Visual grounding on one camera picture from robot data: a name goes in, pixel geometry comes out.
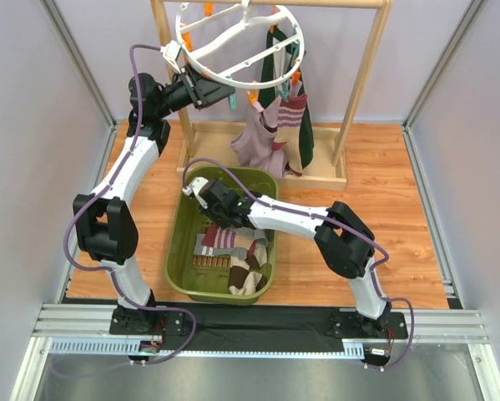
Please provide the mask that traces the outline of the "white round clip hanger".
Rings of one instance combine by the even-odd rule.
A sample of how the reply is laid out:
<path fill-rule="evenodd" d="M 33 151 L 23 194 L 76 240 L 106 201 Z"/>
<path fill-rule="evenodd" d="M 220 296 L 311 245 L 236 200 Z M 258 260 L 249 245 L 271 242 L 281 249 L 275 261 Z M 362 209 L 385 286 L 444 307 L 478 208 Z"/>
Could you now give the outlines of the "white round clip hanger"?
<path fill-rule="evenodd" d="M 293 13 L 274 5 L 268 12 L 249 1 L 221 6 L 211 15 L 181 3 L 175 37 L 186 60 L 206 77 L 237 89 L 267 89 L 293 77 L 306 55 L 304 34 Z M 287 56 L 280 72 L 262 79 L 267 57 Z"/>

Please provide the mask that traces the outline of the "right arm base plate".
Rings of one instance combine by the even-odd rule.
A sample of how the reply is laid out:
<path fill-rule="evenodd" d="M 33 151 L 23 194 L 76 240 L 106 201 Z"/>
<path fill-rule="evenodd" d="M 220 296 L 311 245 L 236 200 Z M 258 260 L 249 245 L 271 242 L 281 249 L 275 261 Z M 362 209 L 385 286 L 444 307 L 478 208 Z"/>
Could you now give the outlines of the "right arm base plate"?
<path fill-rule="evenodd" d="M 333 309 L 330 314 L 329 334 L 344 339 L 407 339 L 405 317 L 400 312 L 389 312 L 377 320 L 364 317 L 356 310 Z"/>

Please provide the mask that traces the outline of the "grey striped sock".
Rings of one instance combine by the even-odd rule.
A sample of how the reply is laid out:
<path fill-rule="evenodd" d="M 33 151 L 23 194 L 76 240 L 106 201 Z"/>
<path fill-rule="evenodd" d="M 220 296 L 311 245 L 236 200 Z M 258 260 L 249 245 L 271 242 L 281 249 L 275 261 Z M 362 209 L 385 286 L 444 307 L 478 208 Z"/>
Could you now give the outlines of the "grey striped sock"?
<path fill-rule="evenodd" d="M 205 234 L 198 234 L 196 236 L 193 255 L 194 256 L 233 256 L 244 261 L 248 256 L 248 250 L 242 247 L 235 248 L 217 248 L 212 246 L 205 246 L 202 241 Z"/>

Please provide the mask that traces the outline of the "maroon purple striped sock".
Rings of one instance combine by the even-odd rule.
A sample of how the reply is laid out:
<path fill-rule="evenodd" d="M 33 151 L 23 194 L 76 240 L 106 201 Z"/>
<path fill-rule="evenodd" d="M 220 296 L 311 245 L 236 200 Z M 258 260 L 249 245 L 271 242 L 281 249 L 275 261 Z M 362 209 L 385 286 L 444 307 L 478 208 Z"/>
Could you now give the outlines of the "maroon purple striped sock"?
<path fill-rule="evenodd" d="M 303 115 L 306 110 L 307 95 L 289 97 L 280 101 L 276 136 L 273 150 L 283 150 L 290 170 L 298 176 L 303 173 L 300 151 L 300 130 Z"/>

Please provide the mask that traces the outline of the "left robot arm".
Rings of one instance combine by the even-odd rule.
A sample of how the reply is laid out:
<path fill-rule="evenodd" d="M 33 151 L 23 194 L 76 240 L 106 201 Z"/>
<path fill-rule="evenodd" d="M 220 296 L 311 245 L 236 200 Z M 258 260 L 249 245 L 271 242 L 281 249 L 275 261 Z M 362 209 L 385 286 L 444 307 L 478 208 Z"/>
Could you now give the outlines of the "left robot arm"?
<path fill-rule="evenodd" d="M 235 93 L 185 65 L 171 83 L 162 85 L 150 74 L 129 81 L 129 129 L 124 147 L 103 180 L 73 201 L 73 231 L 78 247 L 99 263 L 117 289 L 113 323 L 121 331 L 152 332 L 160 324 L 153 312 L 154 294 L 142 278 L 136 260 L 138 228 L 129 206 L 151 165 L 169 139 L 167 117 L 189 105 L 207 108 Z"/>

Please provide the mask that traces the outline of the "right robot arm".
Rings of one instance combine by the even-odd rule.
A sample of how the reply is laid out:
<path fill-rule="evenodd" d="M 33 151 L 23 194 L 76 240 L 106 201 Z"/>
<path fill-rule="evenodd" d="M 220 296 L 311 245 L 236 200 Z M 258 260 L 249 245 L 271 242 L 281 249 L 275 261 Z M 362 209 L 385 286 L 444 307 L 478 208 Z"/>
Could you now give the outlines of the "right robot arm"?
<path fill-rule="evenodd" d="M 391 302 L 376 277 L 375 236 L 343 202 L 328 208 L 299 206 L 258 192 L 240 195 L 221 180 L 198 177 L 187 195 L 223 229 L 280 231 L 313 241 L 328 268 L 348 281 L 359 325 L 366 332 L 386 330 Z"/>

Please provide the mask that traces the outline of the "teal clothes clip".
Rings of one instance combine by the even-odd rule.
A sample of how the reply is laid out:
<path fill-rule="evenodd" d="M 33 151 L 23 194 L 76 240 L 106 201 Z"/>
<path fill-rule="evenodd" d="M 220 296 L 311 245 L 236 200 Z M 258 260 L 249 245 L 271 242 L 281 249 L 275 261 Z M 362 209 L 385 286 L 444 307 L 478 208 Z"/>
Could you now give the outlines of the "teal clothes clip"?
<path fill-rule="evenodd" d="M 228 100 L 229 100 L 230 110 L 235 111 L 237 109 L 237 95 L 236 95 L 236 93 L 230 94 Z"/>

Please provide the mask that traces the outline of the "pink sock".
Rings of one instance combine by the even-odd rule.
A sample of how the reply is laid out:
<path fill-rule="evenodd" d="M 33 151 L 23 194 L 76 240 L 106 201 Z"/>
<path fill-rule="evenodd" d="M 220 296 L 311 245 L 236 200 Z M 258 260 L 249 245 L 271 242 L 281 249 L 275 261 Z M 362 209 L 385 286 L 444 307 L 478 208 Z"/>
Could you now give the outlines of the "pink sock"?
<path fill-rule="evenodd" d="M 250 106 L 245 127 L 230 142 L 240 165 L 268 171 L 276 179 L 286 175 L 287 159 L 283 150 L 273 150 L 281 98 L 258 111 Z"/>

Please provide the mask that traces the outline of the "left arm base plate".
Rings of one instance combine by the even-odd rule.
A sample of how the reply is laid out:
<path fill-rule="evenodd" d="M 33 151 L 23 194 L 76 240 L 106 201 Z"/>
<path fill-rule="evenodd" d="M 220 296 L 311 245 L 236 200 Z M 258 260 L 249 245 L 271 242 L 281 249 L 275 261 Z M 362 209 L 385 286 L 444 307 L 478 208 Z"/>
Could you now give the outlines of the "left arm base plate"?
<path fill-rule="evenodd" d="M 112 313 L 109 333 L 182 336 L 190 334 L 192 327 L 192 319 L 182 311 L 151 312 L 117 306 Z"/>

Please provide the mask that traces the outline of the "dark green sock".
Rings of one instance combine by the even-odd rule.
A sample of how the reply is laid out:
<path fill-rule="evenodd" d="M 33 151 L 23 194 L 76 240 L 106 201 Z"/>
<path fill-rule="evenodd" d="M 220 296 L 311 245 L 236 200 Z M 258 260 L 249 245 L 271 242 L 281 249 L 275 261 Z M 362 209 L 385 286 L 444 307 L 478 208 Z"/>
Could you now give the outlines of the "dark green sock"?
<path fill-rule="evenodd" d="M 283 33 L 279 28 L 274 28 L 273 31 L 268 31 L 266 34 L 265 48 L 271 48 L 274 44 L 287 39 L 285 33 Z M 295 45 L 289 44 L 285 47 L 287 68 L 289 69 L 295 61 L 295 52 L 297 47 Z M 272 54 L 265 57 L 262 64 L 261 70 L 261 81 L 271 81 L 273 77 L 273 57 Z M 258 94 L 258 101 L 260 104 L 267 108 L 273 100 L 277 97 L 275 88 L 262 89 Z M 311 125 L 311 116 L 309 111 L 309 106 L 306 106 L 305 113 L 303 115 L 303 120 L 301 122 L 300 130 L 300 151 L 303 169 L 305 169 L 313 160 L 313 149 L 314 149 L 314 135 Z"/>

